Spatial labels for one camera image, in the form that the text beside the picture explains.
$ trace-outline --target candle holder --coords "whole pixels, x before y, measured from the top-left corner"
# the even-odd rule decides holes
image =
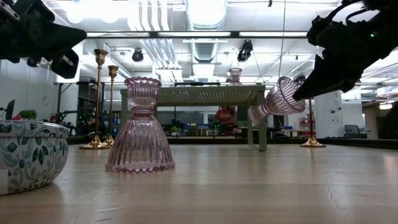
[[[242,83],[239,81],[242,75],[241,68],[231,68],[229,70],[229,74],[231,75],[231,83],[230,86],[241,86]]]
[[[156,172],[173,169],[175,163],[166,135],[153,116],[161,82],[153,78],[127,78],[131,116],[116,136],[105,170]]]
[[[305,110],[305,100],[296,101],[293,94],[299,86],[287,77],[280,77],[277,84],[267,94],[260,106],[251,106],[248,111],[250,119],[260,124],[269,114],[287,115],[302,113]]]
[[[97,77],[97,105],[95,114],[95,135],[91,142],[85,146],[80,146],[80,149],[109,149],[110,146],[103,144],[98,137],[98,126],[100,123],[100,102],[101,102],[101,71],[102,65],[105,63],[105,57],[108,54],[106,50],[95,49],[95,61],[98,64],[98,77]]]
[[[107,146],[113,146],[114,144],[114,140],[113,140],[113,136],[112,136],[112,129],[113,129],[113,119],[112,119],[112,115],[113,115],[113,82],[114,79],[116,78],[116,76],[118,75],[118,69],[119,67],[115,66],[115,65],[110,65],[108,66],[109,68],[109,76],[111,77],[111,104],[110,104],[110,110],[109,110],[109,135],[106,138],[104,144]]]
[[[300,147],[326,147],[323,144],[320,144],[317,139],[315,138],[314,134],[313,134],[313,119],[312,119],[312,101],[310,98],[310,139],[302,144]]]

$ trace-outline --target floral pattern bowl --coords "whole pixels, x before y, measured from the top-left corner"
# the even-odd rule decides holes
[[[43,187],[68,159],[68,129],[35,121],[0,121],[0,195]]]

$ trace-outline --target glass vase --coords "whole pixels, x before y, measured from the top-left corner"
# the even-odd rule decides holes
[[[293,94],[300,86],[287,77],[280,77],[277,84],[267,94],[260,106],[251,106],[248,114],[251,120],[260,124],[269,114],[288,115],[302,113],[305,110],[305,100],[296,101]]]
[[[241,86],[242,83],[239,81],[241,79],[242,75],[242,69],[241,68],[231,68],[229,70],[229,74],[231,75],[231,83],[229,84],[234,85],[234,86]]]
[[[116,136],[105,165],[110,172],[156,172],[175,163],[160,123],[153,116],[161,82],[153,78],[127,78],[131,116]]]

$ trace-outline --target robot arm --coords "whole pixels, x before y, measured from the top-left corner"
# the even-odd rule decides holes
[[[72,50],[87,37],[80,29],[54,24],[55,16],[41,0],[0,0],[0,59],[37,67],[42,58],[63,78],[74,78],[79,56]]]
[[[366,68],[386,58],[398,46],[397,1],[363,0],[367,10],[379,11],[371,20],[351,22],[347,19],[347,25],[332,21],[338,11],[360,1],[345,0],[326,18],[318,16],[313,20],[308,42],[325,49],[322,57],[316,56],[313,72],[293,95],[295,100],[351,90]]]

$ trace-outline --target brass candlestick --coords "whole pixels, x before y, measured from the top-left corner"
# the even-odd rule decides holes
[[[112,109],[112,105],[113,105],[113,81],[114,78],[116,77],[116,75],[118,74],[118,69],[119,67],[115,66],[115,65],[110,65],[108,66],[109,68],[109,76],[111,77],[111,106],[110,106],[110,112],[109,112],[109,135],[106,138],[104,144],[106,144],[107,146],[113,146],[114,140],[112,137],[112,124],[113,124],[113,120],[112,120],[112,113],[113,113],[113,109]]]
[[[313,120],[312,120],[312,101],[310,98],[310,139],[302,144],[300,147],[326,147],[325,145],[320,144],[315,136],[313,135]]]
[[[101,71],[102,65],[105,63],[105,57],[108,54],[106,50],[95,49],[95,61],[98,64],[98,77],[97,77],[97,109],[95,116],[95,135],[91,142],[85,146],[80,146],[80,149],[109,149],[110,146],[102,144],[98,137],[98,126],[100,123],[100,102],[101,102]]]

